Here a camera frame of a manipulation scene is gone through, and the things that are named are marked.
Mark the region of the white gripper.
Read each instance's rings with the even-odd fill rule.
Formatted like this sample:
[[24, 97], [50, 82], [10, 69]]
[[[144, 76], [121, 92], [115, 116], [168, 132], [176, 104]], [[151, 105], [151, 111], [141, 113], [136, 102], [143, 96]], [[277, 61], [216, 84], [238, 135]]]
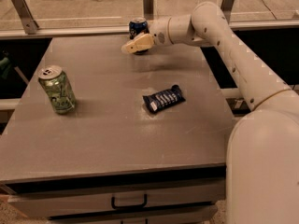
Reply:
[[149, 23], [149, 34], [140, 33], [121, 47], [123, 53], [136, 53], [157, 46], [169, 46], [169, 17], [160, 18]]

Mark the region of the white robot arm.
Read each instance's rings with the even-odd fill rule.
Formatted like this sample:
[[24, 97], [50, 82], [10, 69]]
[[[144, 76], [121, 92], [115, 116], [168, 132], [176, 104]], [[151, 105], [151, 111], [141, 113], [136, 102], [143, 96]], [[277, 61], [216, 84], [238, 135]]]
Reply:
[[299, 224], [299, 95], [212, 2], [152, 21], [121, 49], [134, 53], [178, 43], [213, 46], [249, 107], [227, 146], [226, 224]]

